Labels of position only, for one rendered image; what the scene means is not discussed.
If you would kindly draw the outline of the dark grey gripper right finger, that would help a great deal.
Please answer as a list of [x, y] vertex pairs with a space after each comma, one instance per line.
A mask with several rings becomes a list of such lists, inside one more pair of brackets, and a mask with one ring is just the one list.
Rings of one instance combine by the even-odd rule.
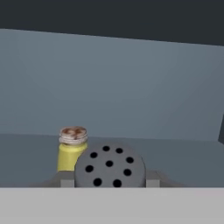
[[146, 172], [146, 186], [147, 187], [183, 187], [184, 185], [171, 180], [161, 171]]

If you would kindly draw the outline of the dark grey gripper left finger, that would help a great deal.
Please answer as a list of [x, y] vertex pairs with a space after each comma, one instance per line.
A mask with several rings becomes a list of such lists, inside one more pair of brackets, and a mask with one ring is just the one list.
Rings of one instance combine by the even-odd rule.
[[51, 179], [35, 183], [31, 187], [74, 187], [74, 173], [72, 171], [58, 171]]

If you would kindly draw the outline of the yellow condiment bottle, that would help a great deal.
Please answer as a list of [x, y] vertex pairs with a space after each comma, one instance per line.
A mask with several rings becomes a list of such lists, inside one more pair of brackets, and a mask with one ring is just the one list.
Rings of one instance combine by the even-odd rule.
[[57, 171], [73, 171], [77, 159], [88, 147], [88, 132], [81, 126], [65, 127], [59, 133]]

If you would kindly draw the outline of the grey shaker with holes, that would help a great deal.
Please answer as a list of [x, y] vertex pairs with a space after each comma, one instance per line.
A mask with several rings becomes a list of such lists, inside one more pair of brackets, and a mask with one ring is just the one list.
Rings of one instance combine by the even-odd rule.
[[75, 187], [146, 187], [142, 157], [120, 143], [99, 143], [83, 152], [74, 167]]

